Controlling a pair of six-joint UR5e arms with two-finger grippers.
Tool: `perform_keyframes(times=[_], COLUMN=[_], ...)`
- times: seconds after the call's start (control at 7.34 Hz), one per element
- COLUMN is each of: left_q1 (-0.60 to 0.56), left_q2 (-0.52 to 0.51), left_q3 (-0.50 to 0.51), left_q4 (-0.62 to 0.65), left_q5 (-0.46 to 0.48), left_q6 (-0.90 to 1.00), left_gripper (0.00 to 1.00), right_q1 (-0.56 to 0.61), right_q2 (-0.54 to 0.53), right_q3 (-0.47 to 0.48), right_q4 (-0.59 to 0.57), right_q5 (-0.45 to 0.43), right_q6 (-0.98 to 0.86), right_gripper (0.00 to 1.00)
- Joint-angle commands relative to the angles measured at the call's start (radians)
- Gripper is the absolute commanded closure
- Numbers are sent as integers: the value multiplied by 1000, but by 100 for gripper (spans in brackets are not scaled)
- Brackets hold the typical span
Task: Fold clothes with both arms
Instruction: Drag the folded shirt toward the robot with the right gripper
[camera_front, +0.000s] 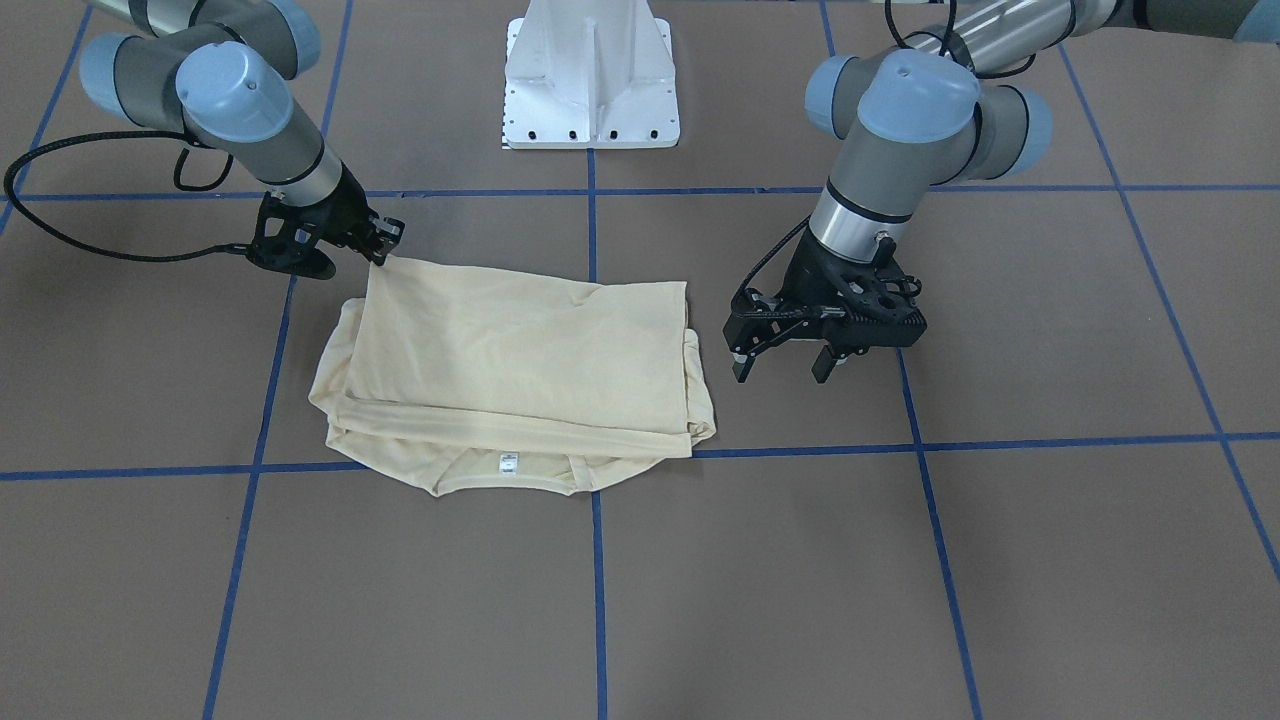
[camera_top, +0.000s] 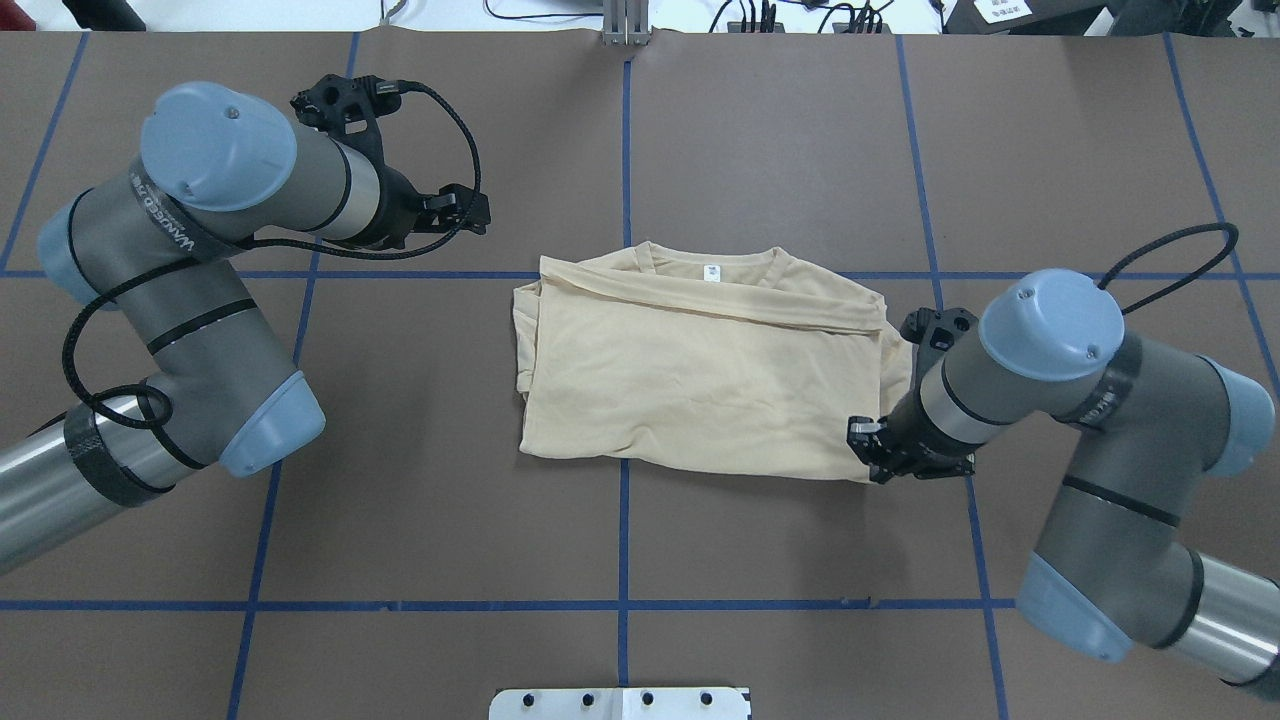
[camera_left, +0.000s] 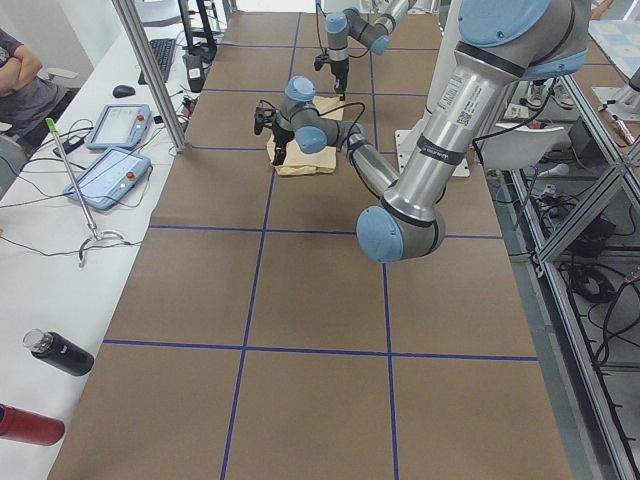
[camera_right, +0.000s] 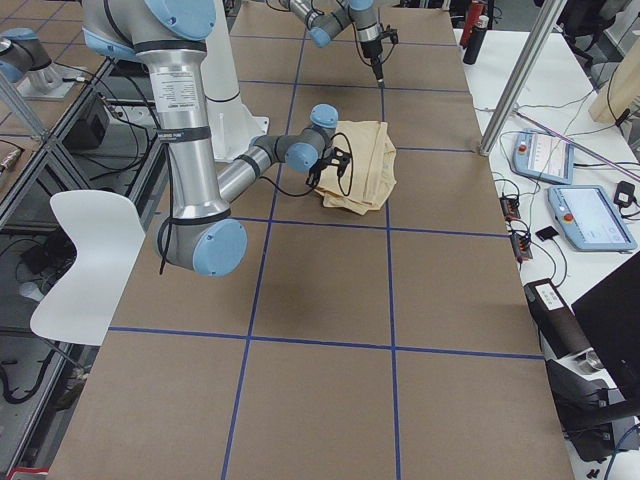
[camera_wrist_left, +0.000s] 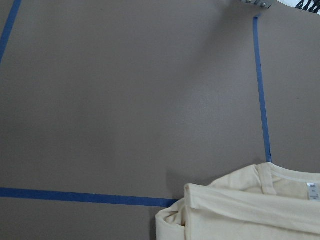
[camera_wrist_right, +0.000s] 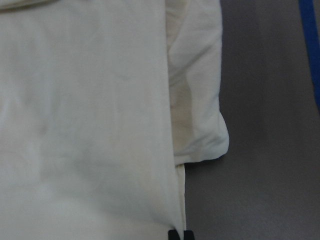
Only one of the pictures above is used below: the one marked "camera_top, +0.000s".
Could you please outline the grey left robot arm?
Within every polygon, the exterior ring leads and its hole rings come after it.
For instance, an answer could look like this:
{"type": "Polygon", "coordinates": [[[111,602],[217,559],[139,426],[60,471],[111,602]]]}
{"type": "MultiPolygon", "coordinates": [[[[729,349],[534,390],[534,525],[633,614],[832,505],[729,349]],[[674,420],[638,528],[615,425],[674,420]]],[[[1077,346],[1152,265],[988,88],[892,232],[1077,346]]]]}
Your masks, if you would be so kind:
{"type": "Polygon", "coordinates": [[[163,94],[140,152],[40,232],[45,275],[79,305],[61,345],[76,404],[3,452],[3,570],[12,571],[211,465],[251,477],[316,439],[326,418],[232,265],[256,249],[394,261],[484,234],[472,181],[422,193],[384,154],[379,119],[407,79],[325,76],[293,117],[224,85],[163,94]],[[436,243],[407,249],[411,234],[436,243]]]}

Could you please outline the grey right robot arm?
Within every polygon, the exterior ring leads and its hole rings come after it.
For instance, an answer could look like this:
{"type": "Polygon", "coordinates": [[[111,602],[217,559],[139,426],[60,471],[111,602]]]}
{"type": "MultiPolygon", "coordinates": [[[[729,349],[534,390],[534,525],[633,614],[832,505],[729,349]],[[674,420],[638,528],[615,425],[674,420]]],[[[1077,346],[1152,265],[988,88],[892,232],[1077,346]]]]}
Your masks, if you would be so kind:
{"type": "Polygon", "coordinates": [[[1277,700],[1275,579],[1178,541],[1206,477],[1244,471],[1276,411],[1258,382],[1126,328],[1115,297],[1061,268],[1024,275],[937,348],[914,332],[911,388],[847,445],[874,483],[960,477],[1034,413],[1079,433],[1016,596],[1036,629],[1116,664],[1135,644],[1277,700]]]}

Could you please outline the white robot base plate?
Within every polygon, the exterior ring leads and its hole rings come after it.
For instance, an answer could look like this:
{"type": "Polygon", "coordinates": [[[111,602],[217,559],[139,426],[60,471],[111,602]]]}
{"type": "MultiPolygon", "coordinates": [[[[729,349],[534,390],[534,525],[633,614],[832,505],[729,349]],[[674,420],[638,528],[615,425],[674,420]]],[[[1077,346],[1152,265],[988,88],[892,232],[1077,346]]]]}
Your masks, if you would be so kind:
{"type": "Polygon", "coordinates": [[[489,719],[751,719],[748,688],[728,685],[499,691],[489,719]]]}

